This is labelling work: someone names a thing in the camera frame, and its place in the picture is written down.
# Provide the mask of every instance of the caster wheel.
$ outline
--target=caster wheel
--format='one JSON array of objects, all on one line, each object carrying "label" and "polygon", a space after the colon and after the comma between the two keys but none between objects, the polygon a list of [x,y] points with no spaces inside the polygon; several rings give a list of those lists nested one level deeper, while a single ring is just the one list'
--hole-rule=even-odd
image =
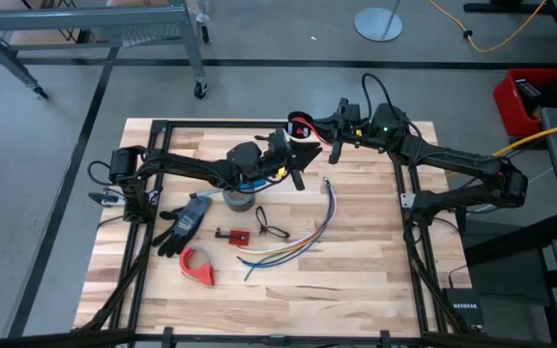
[{"label": "caster wheel", "polygon": [[197,82],[194,85],[194,96],[197,97],[198,99],[203,99],[203,97],[205,97],[206,93],[208,93],[208,85],[207,84],[201,84],[199,82]]},{"label": "caster wheel", "polygon": [[210,34],[208,33],[208,27],[205,25],[201,27],[201,39],[206,44],[210,42]]},{"label": "caster wheel", "polygon": [[36,87],[33,89],[33,91],[36,94],[36,96],[41,97],[45,101],[48,100],[48,94],[44,92],[42,87]]}]

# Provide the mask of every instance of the gray concrete floor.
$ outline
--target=gray concrete floor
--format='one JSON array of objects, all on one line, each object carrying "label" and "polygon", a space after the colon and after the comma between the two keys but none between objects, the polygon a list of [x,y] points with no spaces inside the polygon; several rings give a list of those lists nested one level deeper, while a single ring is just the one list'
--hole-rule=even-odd
[{"label": "gray concrete floor", "polygon": [[[499,42],[524,15],[464,14],[461,2],[440,5],[469,23],[481,46]],[[460,30],[426,1],[404,1],[403,34],[391,43],[372,43],[353,30],[353,15],[367,6],[390,7],[390,0],[222,0],[212,5],[214,42],[205,58],[340,59],[447,62],[557,62],[557,29],[539,16],[500,51],[474,52]],[[104,50],[28,51],[21,56],[104,57]],[[126,58],[184,57],[182,47],[122,50]],[[100,67],[32,66],[30,71],[52,97],[39,101],[0,67],[0,336],[4,334],[31,259],[62,180],[74,142],[96,87]],[[84,169],[108,160],[130,117],[276,118],[295,109],[315,116],[333,112],[346,97],[364,103],[360,76],[378,74],[393,102],[413,120],[435,123],[440,144],[492,153],[507,143],[493,88],[505,72],[359,70],[340,68],[208,68],[211,90],[203,101],[192,96],[189,68],[116,67],[106,90],[81,170],[74,184],[26,334],[70,329],[96,235],[101,209],[87,192],[99,188]],[[381,102],[377,92],[373,101]],[[530,152],[514,162],[534,178],[551,167],[547,153]],[[452,178],[451,186],[464,182]],[[550,202],[547,206],[539,202]],[[471,217],[475,222],[523,226],[557,213],[557,183],[543,175],[529,190],[526,205],[512,211]],[[543,298],[534,255],[471,270],[482,291],[525,293]],[[533,304],[484,298],[485,320],[496,336],[547,340],[542,309]]]}]

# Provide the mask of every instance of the wooden table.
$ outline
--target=wooden table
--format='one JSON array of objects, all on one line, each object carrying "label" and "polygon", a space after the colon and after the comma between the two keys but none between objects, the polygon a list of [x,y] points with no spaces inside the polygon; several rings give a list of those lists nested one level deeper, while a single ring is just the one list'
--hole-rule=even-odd
[{"label": "wooden table", "polygon": [[[152,121],[129,119],[121,146],[145,145]],[[426,141],[436,142],[432,123],[416,124]],[[173,132],[169,151],[217,160],[236,144],[270,131],[180,128]],[[255,270],[244,282],[249,269],[236,259],[240,253],[234,246],[215,239],[216,228],[251,231],[251,248],[277,247],[283,242],[258,236],[254,209],[233,213],[220,194],[214,195],[190,246],[211,254],[217,285],[207,287],[184,277],[177,258],[158,257],[153,248],[137,332],[161,334],[164,327],[173,327],[175,334],[379,336],[380,330],[388,330],[391,336],[420,336],[392,163],[376,151],[345,145],[339,164],[330,165],[329,150],[325,148],[303,174],[304,191],[296,191],[288,180],[256,195],[256,205],[264,207],[271,225],[290,231],[293,239],[301,238],[326,214],[328,197],[322,177],[328,177],[337,194],[337,216],[320,243],[284,265]],[[419,170],[423,189],[448,189],[444,171],[427,166]],[[163,187],[160,210],[184,206],[189,193],[210,188],[205,182],[171,175],[164,177]],[[118,208],[105,209],[103,219],[121,214]],[[450,214],[439,217],[454,222]],[[168,226],[169,221],[158,218],[154,235]],[[121,220],[98,231],[76,326],[89,321],[115,288],[128,231],[129,225]],[[430,232],[444,286],[448,272],[465,265],[461,240],[443,222],[435,221]],[[454,272],[453,281],[457,287],[471,286],[466,269]],[[431,298],[423,288],[429,327],[435,330]],[[124,302],[124,324],[131,293]]]}]

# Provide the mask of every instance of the red bin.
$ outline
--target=red bin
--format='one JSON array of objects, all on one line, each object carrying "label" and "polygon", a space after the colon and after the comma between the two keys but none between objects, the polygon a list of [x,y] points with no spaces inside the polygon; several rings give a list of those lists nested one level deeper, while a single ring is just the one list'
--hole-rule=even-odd
[{"label": "red bin", "polygon": [[504,128],[511,137],[526,137],[542,130],[541,121],[528,116],[515,81],[525,78],[540,91],[557,82],[557,69],[510,69],[507,77],[493,91]]}]

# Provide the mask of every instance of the red tape dispenser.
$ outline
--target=red tape dispenser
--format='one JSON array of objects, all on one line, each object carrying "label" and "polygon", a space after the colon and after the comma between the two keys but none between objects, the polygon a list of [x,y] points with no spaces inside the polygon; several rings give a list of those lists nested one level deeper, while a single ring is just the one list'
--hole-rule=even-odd
[{"label": "red tape dispenser", "polygon": [[[207,261],[197,269],[189,268],[189,262],[196,251],[205,253]],[[182,254],[180,254],[180,268],[185,275],[193,277],[195,280],[209,286],[214,286],[214,267],[210,263],[210,255],[201,248],[192,248],[187,246]]]}]

